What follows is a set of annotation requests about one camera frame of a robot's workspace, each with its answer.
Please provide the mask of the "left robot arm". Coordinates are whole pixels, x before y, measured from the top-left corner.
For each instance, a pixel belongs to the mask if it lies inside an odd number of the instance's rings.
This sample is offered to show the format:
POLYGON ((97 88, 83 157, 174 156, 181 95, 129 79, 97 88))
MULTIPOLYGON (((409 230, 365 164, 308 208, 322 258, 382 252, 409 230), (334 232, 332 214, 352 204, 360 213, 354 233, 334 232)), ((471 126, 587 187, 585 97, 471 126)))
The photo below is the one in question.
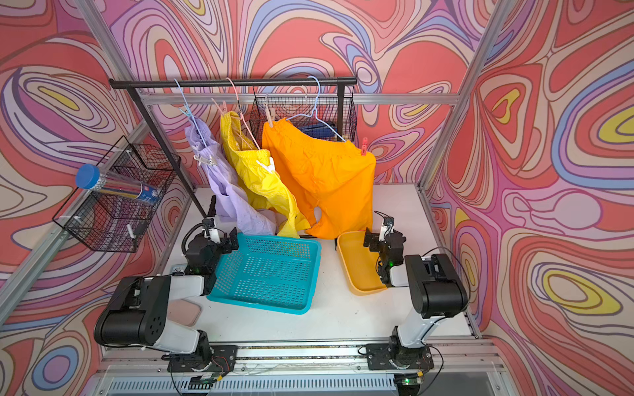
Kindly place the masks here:
POLYGON ((216 373, 220 377, 234 369, 236 346, 211 346, 207 333, 168 318, 172 302, 208 296, 217 281, 222 256, 239 248, 238 231, 232 229, 218 242, 206 229, 189 239, 198 224, 183 239, 186 267, 166 276, 125 277, 117 285, 100 314, 93 337, 108 348, 146 347, 161 351, 170 373, 216 373))

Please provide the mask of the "teal clothespin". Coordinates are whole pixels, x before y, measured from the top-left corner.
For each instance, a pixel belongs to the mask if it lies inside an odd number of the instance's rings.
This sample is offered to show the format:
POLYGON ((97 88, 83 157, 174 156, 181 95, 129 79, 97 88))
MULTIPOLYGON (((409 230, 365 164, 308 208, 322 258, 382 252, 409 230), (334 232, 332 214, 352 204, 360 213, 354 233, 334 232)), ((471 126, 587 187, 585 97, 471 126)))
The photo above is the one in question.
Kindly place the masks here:
POLYGON ((196 120, 196 116, 192 113, 189 107, 185 107, 185 110, 182 110, 182 113, 188 117, 189 120, 194 122, 196 120))

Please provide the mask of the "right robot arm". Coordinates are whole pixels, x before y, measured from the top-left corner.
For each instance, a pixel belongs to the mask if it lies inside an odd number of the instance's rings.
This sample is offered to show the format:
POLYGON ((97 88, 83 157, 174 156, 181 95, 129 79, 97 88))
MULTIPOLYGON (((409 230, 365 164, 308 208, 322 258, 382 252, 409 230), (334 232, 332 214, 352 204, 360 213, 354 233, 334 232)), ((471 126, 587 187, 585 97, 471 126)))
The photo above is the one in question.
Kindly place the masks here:
POLYGON ((359 353, 371 371, 416 370, 422 376, 434 368, 427 339, 442 321, 466 310, 469 294, 447 254, 405 255, 405 242, 399 231, 365 231, 363 246, 378 253, 378 279, 396 287, 400 282, 397 272, 403 270, 412 309, 386 343, 367 344, 359 353))

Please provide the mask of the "lilac shorts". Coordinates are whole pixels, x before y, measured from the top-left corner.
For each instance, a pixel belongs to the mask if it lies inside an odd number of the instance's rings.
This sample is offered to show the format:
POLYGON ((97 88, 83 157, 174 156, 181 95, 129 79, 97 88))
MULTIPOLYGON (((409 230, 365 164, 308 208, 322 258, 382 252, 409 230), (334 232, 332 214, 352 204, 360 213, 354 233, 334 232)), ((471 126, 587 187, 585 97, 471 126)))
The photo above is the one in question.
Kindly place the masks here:
POLYGON ((194 153, 194 160, 201 166, 208 184, 216 196, 216 214, 223 222, 234 222, 246 235, 274 235, 277 226, 263 211, 254 209, 241 179, 227 161, 224 150, 211 134, 207 124, 197 117, 190 119, 185 129, 186 137, 194 153))

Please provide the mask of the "light blue wire hanger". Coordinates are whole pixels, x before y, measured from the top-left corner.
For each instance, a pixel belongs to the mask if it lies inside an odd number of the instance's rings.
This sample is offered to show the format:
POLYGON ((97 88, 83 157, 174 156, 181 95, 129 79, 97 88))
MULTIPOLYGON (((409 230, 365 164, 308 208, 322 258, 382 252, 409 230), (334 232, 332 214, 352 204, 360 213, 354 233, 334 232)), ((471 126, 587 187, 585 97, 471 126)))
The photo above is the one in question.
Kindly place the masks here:
POLYGON ((193 114, 193 112, 191 110, 191 107, 189 106, 188 100, 186 99, 186 96, 185 96, 185 92, 183 91, 183 88, 182 88, 181 84, 179 83, 178 79, 174 79, 174 82, 176 83, 176 86, 178 88, 178 91, 181 94, 184 106, 186 108, 184 114, 189 117, 191 123, 194 125, 196 133, 200 137, 200 140, 201 140, 201 143, 202 143, 203 147, 206 148, 207 147, 206 140, 205 140, 203 134, 201 133, 201 130, 200 130, 199 125, 197 123, 197 118, 194 116, 194 114, 193 114))

